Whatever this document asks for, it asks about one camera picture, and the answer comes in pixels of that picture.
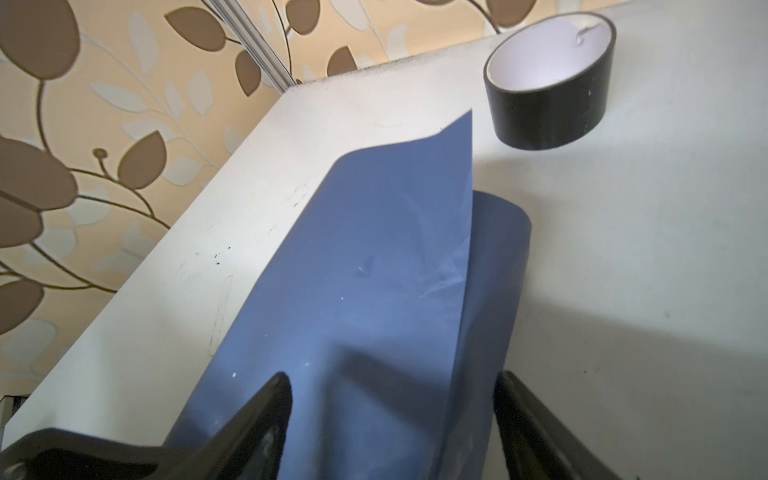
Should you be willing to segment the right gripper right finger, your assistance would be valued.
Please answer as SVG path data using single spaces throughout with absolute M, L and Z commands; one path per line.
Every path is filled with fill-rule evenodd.
M 514 373 L 499 373 L 493 406 L 511 479 L 618 477 Z

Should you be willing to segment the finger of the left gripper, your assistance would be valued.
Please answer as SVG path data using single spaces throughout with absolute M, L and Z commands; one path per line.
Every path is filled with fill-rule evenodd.
M 1 452 L 3 479 L 164 479 L 189 454 L 47 428 Z

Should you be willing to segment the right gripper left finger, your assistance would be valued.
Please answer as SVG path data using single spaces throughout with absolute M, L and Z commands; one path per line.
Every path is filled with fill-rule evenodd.
M 154 479 L 276 479 L 293 396 L 274 374 L 229 418 L 211 401 L 192 402 L 168 434 Z

